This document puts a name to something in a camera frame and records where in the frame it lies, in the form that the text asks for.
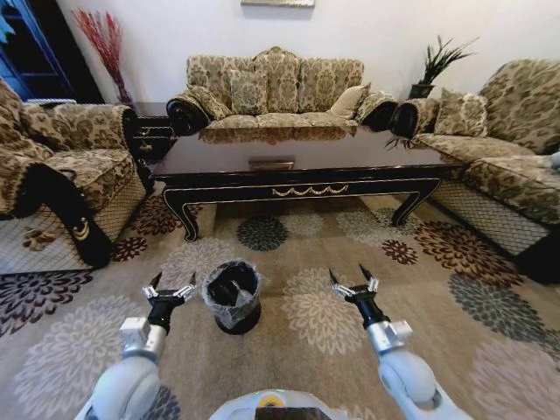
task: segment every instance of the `floral upholstered sofa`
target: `floral upholstered sofa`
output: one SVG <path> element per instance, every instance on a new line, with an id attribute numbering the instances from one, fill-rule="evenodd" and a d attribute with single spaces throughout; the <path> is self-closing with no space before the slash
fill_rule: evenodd
<path id="1" fill-rule="evenodd" d="M 24 104 L 0 79 L 0 274 L 109 262 L 151 189 L 127 144 L 135 120 L 124 106 Z"/>
<path id="2" fill-rule="evenodd" d="M 261 89 L 265 98 L 262 113 L 233 114 L 231 70 L 257 72 L 264 83 L 234 89 Z M 206 126 L 218 128 L 348 127 L 359 124 L 386 130 L 396 107 L 395 99 L 382 92 L 370 93 L 357 108 L 353 119 L 326 111 L 340 95 L 362 82 L 364 66 L 357 59 L 302 59 L 280 47 L 272 47 L 254 58 L 195 55 L 188 59 L 187 89 L 172 98 L 167 112 L 176 134 L 195 133 Z M 225 106 L 220 117 L 212 117 L 193 94 L 204 87 Z"/>
<path id="3" fill-rule="evenodd" d="M 490 238 L 535 277 L 560 280 L 560 172 L 550 154 L 560 144 L 560 61 L 520 59 L 482 88 L 487 137 L 433 134 L 439 100 L 415 99 L 395 111 L 393 131 L 418 146 L 469 164 L 433 199 Z"/>

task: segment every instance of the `potted plant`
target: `potted plant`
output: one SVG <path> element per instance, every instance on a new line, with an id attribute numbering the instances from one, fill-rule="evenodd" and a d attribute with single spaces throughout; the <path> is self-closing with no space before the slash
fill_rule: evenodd
<path id="1" fill-rule="evenodd" d="M 449 47 L 453 38 L 443 41 L 441 35 L 437 35 L 436 47 L 428 45 L 424 56 L 424 73 L 423 78 L 410 89 L 409 99 L 427 98 L 434 85 L 431 83 L 438 77 L 453 61 L 461 60 L 464 57 L 473 55 L 474 52 L 465 52 L 465 49 L 476 41 L 477 38 L 459 45 L 455 48 Z"/>

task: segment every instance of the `carpet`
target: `carpet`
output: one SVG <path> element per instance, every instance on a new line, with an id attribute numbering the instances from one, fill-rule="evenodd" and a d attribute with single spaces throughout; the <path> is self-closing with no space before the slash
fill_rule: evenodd
<path id="1" fill-rule="evenodd" d="M 243 258 L 264 277 L 262 316 L 228 336 L 200 297 L 171 320 L 163 387 L 145 418 L 206 419 L 258 389 L 313 393 L 363 420 L 403 418 L 377 375 L 357 310 L 330 290 L 328 268 L 381 280 L 378 305 L 414 330 L 409 350 L 473 418 L 560 417 L 560 294 L 520 275 L 466 227 L 428 203 L 402 227 L 393 197 L 191 206 L 202 236 L 183 229 L 161 195 L 148 198 L 93 272 L 0 277 L 2 419 L 74 418 L 120 358 L 118 327 L 147 315 L 140 289 Z"/>

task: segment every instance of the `table leg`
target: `table leg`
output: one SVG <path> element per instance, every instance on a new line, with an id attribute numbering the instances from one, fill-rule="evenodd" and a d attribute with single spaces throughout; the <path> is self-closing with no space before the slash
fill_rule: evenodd
<path id="1" fill-rule="evenodd" d="M 439 187 L 441 179 L 419 179 L 417 181 L 418 191 L 412 192 L 410 196 L 395 210 L 393 214 L 393 226 L 401 226 L 409 214 L 426 200 Z"/>
<path id="2" fill-rule="evenodd" d="M 164 190 L 164 202 L 185 227 L 185 241 L 195 242 L 199 237 L 199 224 L 189 210 L 182 192 Z"/>

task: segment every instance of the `trash can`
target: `trash can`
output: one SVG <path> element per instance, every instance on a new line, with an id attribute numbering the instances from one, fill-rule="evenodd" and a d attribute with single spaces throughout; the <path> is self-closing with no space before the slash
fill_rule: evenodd
<path id="1" fill-rule="evenodd" d="M 261 275 L 243 260 L 224 262 L 210 273 L 201 294 L 223 332 L 244 334 L 259 322 L 261 284 Z"/>

